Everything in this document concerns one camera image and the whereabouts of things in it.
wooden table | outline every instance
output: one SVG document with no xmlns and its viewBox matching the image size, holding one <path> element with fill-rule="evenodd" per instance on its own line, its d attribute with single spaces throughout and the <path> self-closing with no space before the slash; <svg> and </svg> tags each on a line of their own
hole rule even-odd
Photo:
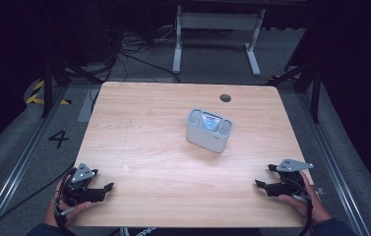
<svg viewBox="0 0 371 236">
<path fill-rule="evenodd" d="M 196 107 L 233 122 L 223 153 L 186 140 Z M 107 82 L 76 166 L 99 170 L 90 188 L 115 185 L 73 225 L 300 227 L 304 218 L 254 185 L 279 182 L 268 164 L 285 157 L 304 161 L 275 88 Z"/>
</svg>

